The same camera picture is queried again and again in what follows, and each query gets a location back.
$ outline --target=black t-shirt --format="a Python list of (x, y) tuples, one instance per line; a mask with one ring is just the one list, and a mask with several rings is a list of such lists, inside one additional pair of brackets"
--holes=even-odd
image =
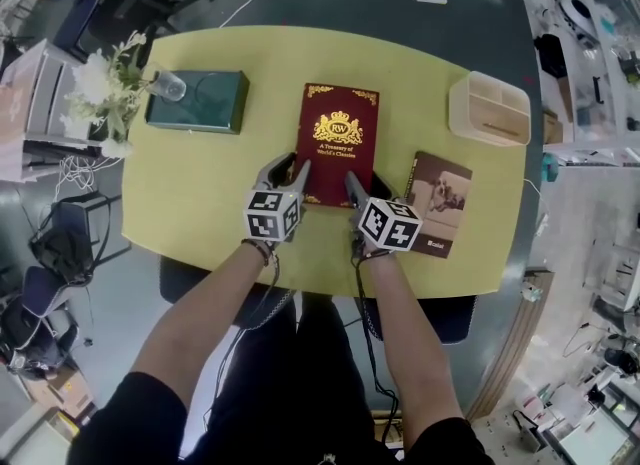
[[(373, 438), (351, 438), (326, 431), (305, 431), (304, 423), (273, 419), (272, 424), (251, 425), (241, 435), (210, 445), (205, 434), (188, 465), (234, 463), (295, 463), (297, 465), (398, 463), (391, 452)], [(80, 431), (71, 446), (68, 465), (153, 464), (179, 462), (187, 410), (178, 396), (161, 381), (143, 373), (130, 373), (107, 406)], [(405, 463), (465, 463), (491, 465), (469, 423), (447, 419), (427, 428), (411, 448)]]

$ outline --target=green box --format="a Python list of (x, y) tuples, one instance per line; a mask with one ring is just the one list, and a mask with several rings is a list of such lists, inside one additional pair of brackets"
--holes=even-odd
[(149, 97), (145, 119), (165, 129), (240, 134), (249, 80), (243, 72), (178, 70), (187, 84), (184, 97), (172, 102)]

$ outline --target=flower bouquet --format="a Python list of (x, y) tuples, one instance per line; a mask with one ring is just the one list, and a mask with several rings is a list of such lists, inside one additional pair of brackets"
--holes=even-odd
[(60, 117), (66, 136), (101, 136), (105, 157), (123, 158), (132, 152), (127, 139), (129, 127), (148, 84), (137, 66), (140, 46), (146, 41), (144, 34), (134, 31), (126, 44), (114, 46), (111, 58), (102, 56), (98, 49), (89, 55), (86, 64), (73, 69), (76, 86), (66, 96), (69, 114)]

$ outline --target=divided organizer box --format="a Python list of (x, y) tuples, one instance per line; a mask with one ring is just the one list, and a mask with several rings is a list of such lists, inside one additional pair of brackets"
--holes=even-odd
[(527, 145), (531, 105), (520, 88), (470, 72), (449, 90), (449, 129), (464, 138), (501, 147)]

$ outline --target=white tile floor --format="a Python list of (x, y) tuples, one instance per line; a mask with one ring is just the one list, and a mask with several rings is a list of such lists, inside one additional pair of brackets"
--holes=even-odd
[[(499, 406), (511, 402), (527, 386), (537, 391), (548, 383), (553, 386), (570, 379), (589, 361), (589, 353), (584, 346), (567, 358), (563, 354), (604, 335), (601, 330), (585, 328), (565, 350), (576, 329), (586, 322), (610, 326), (591, 311), (592, 291), (582, 286), (594, 239), (599, 243), (615, 239), (618, 244), (640, 248), (640, 234), (635, 231), (640, 170), (561, 169), (555, 183), (543, 184), (542, 195), (549, 226), (534, 240), (529, 263), (555, 272), (555, 278), (536, 333)], [(597, 255), (594, 263), (602, 262)], [(589, 275), (594, 273), (600, 273), (597, 266), (589, 268)]]

